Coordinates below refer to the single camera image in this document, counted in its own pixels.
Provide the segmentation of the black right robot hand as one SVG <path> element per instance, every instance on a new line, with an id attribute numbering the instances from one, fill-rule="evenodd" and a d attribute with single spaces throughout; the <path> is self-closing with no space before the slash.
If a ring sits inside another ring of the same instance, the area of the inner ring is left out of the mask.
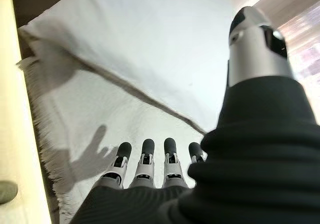
<path id="1" fill-rule="evenodd" d="M 162 188 L 153 187 L 154 145 L 143 143 L 132 185 L 122 180 L 131 146 L 120 145 L 73 224 L 317 224 L 320 127 L 295 79 L 283 35 L 255 7 L 229 31 L 227 84 L 217 126 L 191 143 L 188 188 L 175 142 L 164 142 Z"/>

